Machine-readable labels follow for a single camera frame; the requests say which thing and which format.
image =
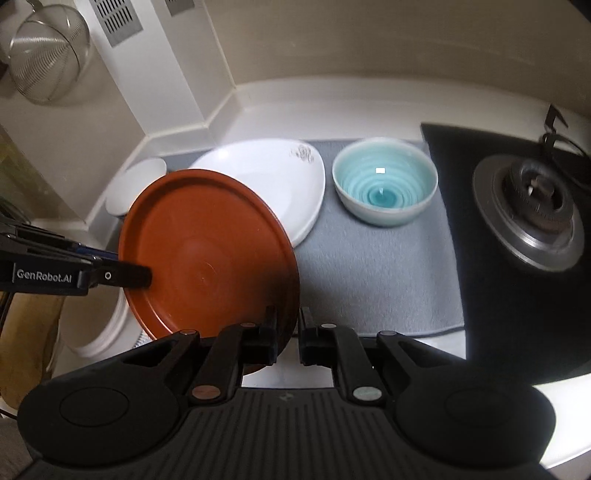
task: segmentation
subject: bowl rim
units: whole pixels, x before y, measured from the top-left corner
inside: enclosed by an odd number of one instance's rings
[[[374,205],[369,205],[367,203],[360,202],[359,200],[357,200],[357,199],[353,198],[351,195],[349,195],[343,189],[343,187],[341,187],[340,183],[336,179],[335,168],[343,160],[343,157],[350,150],[353,150],[355,147],[358,147],[363,144],[373,144],[373,143],[379,143],[379,142],[387,143],[387,144],[394,145],[394,146],[402,146],[405,148],[409,148],[410,150],[413,150],[414,153],[416,153],[422,161],[424,161],[424,164],[429,168],[429,170],[435,176],[435,185],[433,186],[429,195],[427,195],[420,202],[415,203],[413,205],[409,205],[407,207],[398,207],[398,208],[376,207]],[[439,187],[439,172],[437,171],[437,167],[433,163],[433,160],[431,160],[431,158],[429,158],[429,156],[424,151],[420,150],[415,145],[412,145],[412,143],[404,141],[404,140],[400,140],[398,138],[391,138],[391,137],[362,138],[361,140],[357,140],[357,141],[347,145],[335,157],[335,160],[332,165],[332,176],[333,176],[333,182],[335,184],[335,188],[336,188],[339,195],[344,196],[348,201],[354,203],[355,205],[358,205],[358,206],[365,208],[367,210],[371,210],[373,212],[380,212],[380,213],[401,213],[401,212],[410,212],[415,209],[420,209],[420,208],[424,207],[426,204],[428,204],[433,199],[433,196],[435,195],[435,192],[437,191],[437,188]]]

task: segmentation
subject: small white dish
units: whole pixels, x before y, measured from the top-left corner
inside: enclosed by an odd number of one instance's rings
[[[189,168],[217,171],[250,188],[279,219],[292,247],[316,223],[326,186],[324,162],[305,142],[272,138],[238,142],[211,150]]]
[[[148,158],[136,163],[109,185],[105,203],[107,212],[116,217],[127,215],[140,194],[165,175],[166,162],[162,158]]]
[[[403,225],[431,203],[439,177],[431,159],[394,138],[368,138],[345,147],[333,163],[341,202],[360,220]]]

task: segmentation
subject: orange plate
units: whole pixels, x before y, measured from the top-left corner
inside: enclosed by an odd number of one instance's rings
[[[294,331],[300,277],[290,240],[253,191],[223,174],[182,170],[150,185],[125,219],[119,258],[152,269],[150,288],[125,295],[153,338],[261,323],[267,305],[277,308],[280,352]]]

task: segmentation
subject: stove burner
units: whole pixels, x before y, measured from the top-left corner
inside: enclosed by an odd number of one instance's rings
[[[578,262],[583,223],[553,170],[535,160],[493,155],[475,168],[472,187],[487,225],[517,258],[549,272]]]

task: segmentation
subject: vent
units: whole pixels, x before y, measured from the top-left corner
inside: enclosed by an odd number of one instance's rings
[[[195,8],[193,0],[164,0],[164,2],[168,7],[171,17],[174,17],[185,10],[189,10],[190,8]]]
[[[89,0],[111,44],[124,40],[143,30],[131,0]]]

